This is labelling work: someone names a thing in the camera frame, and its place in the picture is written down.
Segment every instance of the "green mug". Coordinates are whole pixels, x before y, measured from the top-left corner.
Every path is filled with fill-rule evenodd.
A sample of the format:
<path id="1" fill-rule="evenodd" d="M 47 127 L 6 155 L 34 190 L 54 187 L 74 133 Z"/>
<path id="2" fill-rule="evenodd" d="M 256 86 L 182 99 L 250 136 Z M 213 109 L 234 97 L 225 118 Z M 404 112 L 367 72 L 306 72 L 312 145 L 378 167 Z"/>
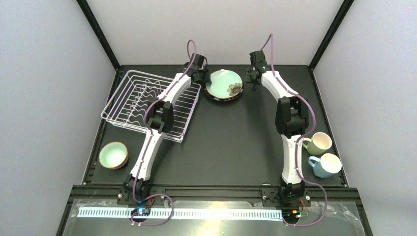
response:
<path id="1" fill-rule="evenodd" d="M 311 137 L 311 139 L 304 138 L 303 140 L 303 147 L 307 149 L 307 152 L 311 155 L 320 155 L 327 151 L 331 145 L 332 141 L 329 135 L 323 132 L 317 132 Z"/>

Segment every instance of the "glass panel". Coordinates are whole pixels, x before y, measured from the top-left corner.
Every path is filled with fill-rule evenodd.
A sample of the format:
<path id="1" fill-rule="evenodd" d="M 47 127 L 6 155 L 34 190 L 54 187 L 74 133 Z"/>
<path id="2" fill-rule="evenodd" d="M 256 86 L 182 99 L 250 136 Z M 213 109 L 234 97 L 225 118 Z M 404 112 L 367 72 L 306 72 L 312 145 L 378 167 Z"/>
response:
<path id="1" fill-rule="evenodd" d="M 128 218 L 82 218 L 77 217 L 80 207 L 120 207 L 116 200 L 75 200 L 65 226 L 65 236 L 103 235 L 170 235 L 170 236 L 264 236 L 282 235 L 338 235 L 364 236 L 365 232 L 354 202 L 329 202 L 326 217 L 317 225 L 306 228 L 286 227 L 282 222 L 264 220 L 178 220 L 172 219 L 164 225 L 132 226 Z M 177 201 L 176 208 L 230 208 L 230 209 L 271 209 L 262 204 L 247 202 Z M 302 217 L 299 224 L 316 220 L 324 203 L 312 202 L 310 213 Z M 157 223 L 161 219 L 148 219 L 147 223 Z"/>

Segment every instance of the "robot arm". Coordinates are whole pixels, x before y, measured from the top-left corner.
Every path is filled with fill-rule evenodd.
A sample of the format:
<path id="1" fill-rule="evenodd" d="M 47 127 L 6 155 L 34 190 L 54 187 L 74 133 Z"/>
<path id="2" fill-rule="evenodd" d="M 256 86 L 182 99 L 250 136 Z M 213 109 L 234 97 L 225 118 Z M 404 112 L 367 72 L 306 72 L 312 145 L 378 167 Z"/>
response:
<path id="1" fill-rule="evenodd" d="M 170 85 L 160 95 L 150 101 L 149 104 L 161 99 L 149 111 L 148 126 L 150 126 L 150 129 L 146 131 L 141 153 L 132 171 L 130 171 L 132 176 L 136 176 L 139 168 L 141 168 L 138 179 L 149 180 L 159 145 L 165 138 L 166 133 L 171 131 L 174 125 L 173 105 L 190 85 L 191 77 L 183 73 L 177 73 Z"/>
<path id="2" fill-rule="evenodd" d="M 250 54 L 252 68 L 246 72 L 246 81 L 256 85 L 262 85 L 268 89 L 277 101 L 275 126 L 281 134 L 284 146 L 284 169 L 281 176 L 279 197 L 283 203 L 298 199 L 304 195 L 304 182 L 296 170 L 295 150 L 301 153 L 301 146 L 296 145 L 296 140 L 308 127 L 308 109 L 299 98 L 292 93 L 298 94 L 281 78 L 278 71 L 275 75 L 268 66 L 263 51 Z M 301 158 L 297 160 L 301 167 Z"/>
<path id="3" fill-rule="evenodd" d="M 147 185 L 156 153 L 166 133 L 170 132 L 174 126 L 174 104 L 179 96 L 191 86 L 191 83 L 209 82 L 207 67 L 203 66 L 205 60 L 204 56 L 196 54 L 194 63 L 187 72 L 186 68 L 189 63 L 183 66 L 181 72 L 176 74 L 174 80 L 161 94 L 149 100 L 146 120 L 149 129 L 146 131 L 138 160 L 124 182 L 125 193 L 132 193 L 137 178 L 135 192 L 139 194 L 141 199 L 148 195 Z"/>

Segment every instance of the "plate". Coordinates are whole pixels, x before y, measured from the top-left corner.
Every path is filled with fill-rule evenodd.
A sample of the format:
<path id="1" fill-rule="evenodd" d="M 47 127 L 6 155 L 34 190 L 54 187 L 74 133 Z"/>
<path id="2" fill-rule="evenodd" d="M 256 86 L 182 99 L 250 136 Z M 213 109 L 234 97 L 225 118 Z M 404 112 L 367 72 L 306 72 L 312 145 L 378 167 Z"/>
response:
<path id="1" fill-rule="evenodd" d="M 127 148 L 121 142 L 109 143 L 101 149 L 98 161 L 105 168 L 118 169 L 127 162 Z"/>
<path id="2" fill-rule="evenodd" d="M 243 92 L 242 78 L 231 70 L 218 70 L 210 75 L 211 83 L 206 83 L 205 91 L 213 99 L 232 100 Z"/>

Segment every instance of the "dish rack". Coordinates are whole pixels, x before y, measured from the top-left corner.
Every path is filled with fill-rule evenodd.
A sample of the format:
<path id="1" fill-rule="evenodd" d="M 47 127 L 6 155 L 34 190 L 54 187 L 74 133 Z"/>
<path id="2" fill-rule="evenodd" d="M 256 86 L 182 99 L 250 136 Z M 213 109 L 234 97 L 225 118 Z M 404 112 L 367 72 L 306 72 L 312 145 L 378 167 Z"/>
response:
<path id="1" fill-rule="evenodd" d="M 101 117 L 112 125 L 146 132 L 144 115 L 148 100 L 157 97 L 174 79 L 129 70 L 106 104 Z M 181 143 L 198 101 L 200 84 L 191 86 L 181 94 L 174 104 L 174 127 L 165 139 Z"/>

